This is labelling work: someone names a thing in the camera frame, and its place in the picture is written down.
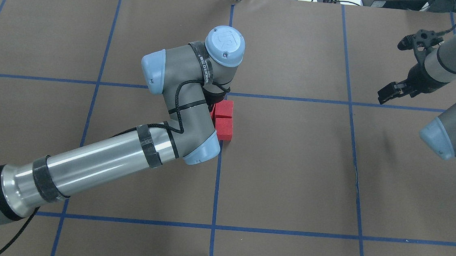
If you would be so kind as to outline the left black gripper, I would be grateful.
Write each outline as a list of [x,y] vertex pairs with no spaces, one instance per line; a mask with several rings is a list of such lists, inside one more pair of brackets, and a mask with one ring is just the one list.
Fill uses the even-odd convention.
[[217,103],[220,103],[222,100],[224,100],[225,95],[230,92],[230,89],[222,89],[220,93],[214,93],[210,91],[206,91],[206,103],[208,105],[208,110],[209,112],[212,112],[213,109],[215,108],[215,105]]

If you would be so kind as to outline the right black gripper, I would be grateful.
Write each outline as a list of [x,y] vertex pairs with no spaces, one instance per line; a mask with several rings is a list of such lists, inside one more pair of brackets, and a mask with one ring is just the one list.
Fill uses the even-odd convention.
[[432,93],[447,85],[447,82],[439,82],[433,79],[424,66],[414,65],[403,82],[391,82],[377,91],[380,105],[389,100],[409,95],[411,98],[422,93]]

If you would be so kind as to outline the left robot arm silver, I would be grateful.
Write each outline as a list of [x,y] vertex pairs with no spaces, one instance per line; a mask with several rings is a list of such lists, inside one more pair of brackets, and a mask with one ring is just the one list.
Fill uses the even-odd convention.
[[170,118],[23,166],[0,164],[0,225],[174,159],[194,165],[216,157],[220,144],[210,106],[230,91],[245,48],[240,31],[221,25],[205,41],[142,57],[148,90],[163,96]]

